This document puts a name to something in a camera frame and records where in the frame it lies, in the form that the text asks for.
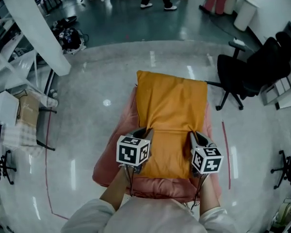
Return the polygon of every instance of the white shirt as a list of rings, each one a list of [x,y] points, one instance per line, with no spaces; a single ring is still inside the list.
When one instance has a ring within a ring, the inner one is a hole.
[[[72,215],[61,233],[236,233],[234,221],[221,207],[197,221],[175,200],[131,198],[117,212],[102,200],[91,200]]]

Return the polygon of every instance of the gray floor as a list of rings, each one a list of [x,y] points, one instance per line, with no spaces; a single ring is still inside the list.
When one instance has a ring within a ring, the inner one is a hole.
[[[153,40],[199,40],[227,44],[234,37],[251,49],[258,49],[248,32],[233,26],[234,16],[210,18],[198,6],[204,0],[171,0],[174,12],[163,11],[162,0],[151,0],[153,7],[140,10],[141,0],[63,0],[60,8],[46,17],[49,25],[63,17],[77,16],[73,25],[89,35],[87,47],[122,42]]]
[[[155,55],[154,67],[150,51]],[[70,56],[71,72],[59,78],[58,114],[51,115],[49,142],[56,151],[36,158],[13,152],[15,185],[9,185],[6,179],[0,182],[0,200],[7,215],[2,221],[16,233],[59,232],[66,222],[62,217],[69,218],[104,190],[92,181],[93,168],[137,82],[136,71],[218,81],[215,63],[220,53],[231,55],[232,48],[198,41],[149,41],[90,48]],[[263,232],[283,199],[291,195],[288,181],[273,190],[280,174],[270,173],[282,165],[279,150],[291,154],[291,108],[276,111],[254,97],[244,100],[244,110],[239,111],[235,100],[228,97],[223,110],[217,112],[215,106],[222,97],[222,89],[209,86],[213,140],[225,155],[219,173],[220,201],[240,233]],[[105,106],[105,100],[111,104]],[[40,114],[40,137],[46,132],[47,118],[47,114]],[[198,217],[198,208],[194,210]]]

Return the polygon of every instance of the orange cushion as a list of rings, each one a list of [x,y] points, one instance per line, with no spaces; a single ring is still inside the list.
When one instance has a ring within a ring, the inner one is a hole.
[[[139,126],[154,129],[151,157],[141,175],[191,177],[190,131],[202,132],[207,84],[165,74],[138,71]]]

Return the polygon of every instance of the pink cushion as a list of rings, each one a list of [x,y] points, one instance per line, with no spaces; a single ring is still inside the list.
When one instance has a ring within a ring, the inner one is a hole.
[[[107,147],[94,167],[93,180],[101,186],[109,186],[119,171],[116,162],[116,143],[121,135],[139,127],[136,107],[136,87],[133,88],[129,101],[124,108],[116,129],[111,135]],[[212,138],[210,107],[207,103],[203,133]],[[217,174],[211,174],[211,180],[217,197],[221,195],[221,188]],[[175,199],[181,203],[194,200],[196,186],[193,180],[186,179],[150,179],[134,177],[133,193],[137,197],[152,199]]]

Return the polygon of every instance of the white sleeve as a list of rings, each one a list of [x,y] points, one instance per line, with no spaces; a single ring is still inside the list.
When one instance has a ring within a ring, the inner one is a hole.
[[[199,218],[208,233],[236,233],[234,220],[221,207],[213,208],[205,212]]]
[[[61,233],[101,232],[114,213],[115,209],[106,201],[91,200],[72,215]]]

